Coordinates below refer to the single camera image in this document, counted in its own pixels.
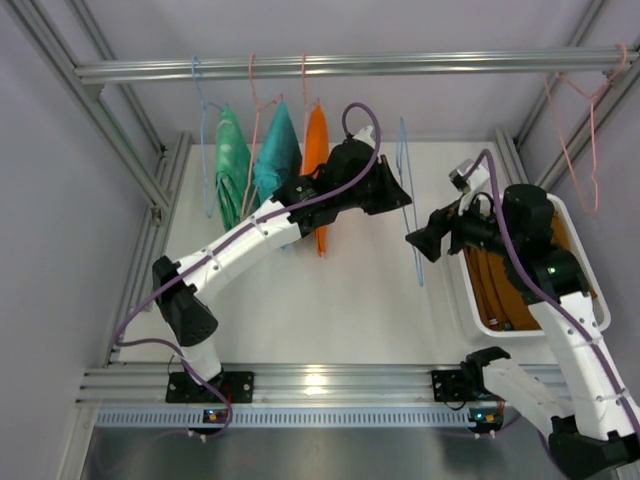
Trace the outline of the brown trousers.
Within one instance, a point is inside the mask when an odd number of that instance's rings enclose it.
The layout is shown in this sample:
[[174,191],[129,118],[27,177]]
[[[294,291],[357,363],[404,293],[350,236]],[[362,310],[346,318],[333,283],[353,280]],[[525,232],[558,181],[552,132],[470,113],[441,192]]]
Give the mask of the brown trousers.
[[[551,239],[536,252],[524,247],[518,257],[532,281],[555,300],[577,291],[596,299],[598,293],[586,277],[570,249],[569,235],[560,212],[553,213]],[[528,302],[538,298],[529,293],[507,256],[485,252],[477,247],[464,249],[464,257],[482,325],[498,335],[540,332],[541,327],[529,310]]]

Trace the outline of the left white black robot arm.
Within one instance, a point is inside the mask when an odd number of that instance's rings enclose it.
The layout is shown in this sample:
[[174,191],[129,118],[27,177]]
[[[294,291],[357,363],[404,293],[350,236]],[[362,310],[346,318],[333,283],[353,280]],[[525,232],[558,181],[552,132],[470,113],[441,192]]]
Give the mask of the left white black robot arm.
[[349,137],[332,149],[326,163],[286,180],[218,240],[179,260],[156,260],[155,303],[192,381],[218,386],[223,378],[214,343],[218,321],[202,298],[205,291],[221,291],[263,257],[333,223],[343,211],[378,215],[411,202],[378,151]]

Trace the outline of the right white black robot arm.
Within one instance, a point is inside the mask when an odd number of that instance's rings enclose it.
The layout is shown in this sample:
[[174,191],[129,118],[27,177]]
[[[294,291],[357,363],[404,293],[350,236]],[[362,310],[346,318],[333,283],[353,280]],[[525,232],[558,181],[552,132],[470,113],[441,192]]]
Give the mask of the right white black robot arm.
[[460,364],[468,396],[506,401],[536,427],[558,469],[588,479],[639,458],[639,407],[623,385],[594,314],[590,286],[574,254],[552,239],[554,205],[539,187],[511,185],[488,214],[452,203],[406,240],[430,262],[477,247],[502,258],[506,277],[545,334],[570,398],[563,400],[505,350],[489,347]]

